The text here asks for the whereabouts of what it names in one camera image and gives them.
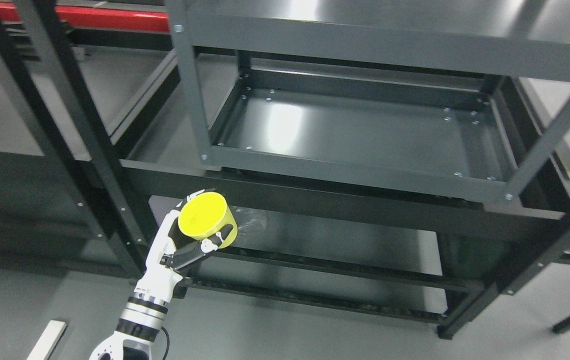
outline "shelf tier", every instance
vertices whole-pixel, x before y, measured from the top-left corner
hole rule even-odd
[[[194,46],[570,82],[564,0],[199,0],[184,19]]]

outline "shelf post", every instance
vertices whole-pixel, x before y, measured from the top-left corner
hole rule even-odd
[[[196,66],[196,56],[189,39],[189,23],[184,0],[173,0],[165,3],[169,16],[171,41],[176,50],[176,59],[180,74],[180,84],[185,90],[187,110],[191,119],[196,147],[202,164],[213,165],[211,155],[211,139],[203,102],[202,89]]]
[[[83,73],[67,41],[54,4],[32,0],[14,2],[29,38],[58,89],[78,133],[91,156],[99,178],[111,197],[126,237],[138,245],[149,244],[157,224],[147,199],[136,193],[120,164]]]
[[[527,187],[568,130],[570,130],[570,98],[527,152],[523,161],[518,164],[518,169],[507,182],[505,193],[502,195],[503,201],[512,201]]]

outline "black cable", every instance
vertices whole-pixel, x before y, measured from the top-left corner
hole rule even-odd
[[[165,354],[163,355],[163,360],[167,360],[167,354],[169,353],[169,333],[167,332],[166,328],[164,328],[164,326],[161,328],[161,330],[163,330],[165,337],[167,338],[167,347],[165,349]]]

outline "white strip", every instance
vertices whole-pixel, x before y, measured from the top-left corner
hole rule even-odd
[[[67,323],[64,321],[50,321],[49,325],[45,328],[45,331],[43,331],[43,334],[40,335],[40,339],[36,342],[36,346],[31,350],[27,360],[49,359],[66,328]]]

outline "red beam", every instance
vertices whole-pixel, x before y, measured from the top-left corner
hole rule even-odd
[[[61,20],[66,20],[73,27],[169,31],[167,14],[161,12],[57,6],[56,13]],[[20,21],[16,7],[11,2],[0,2],[0,18],[2,21]]]

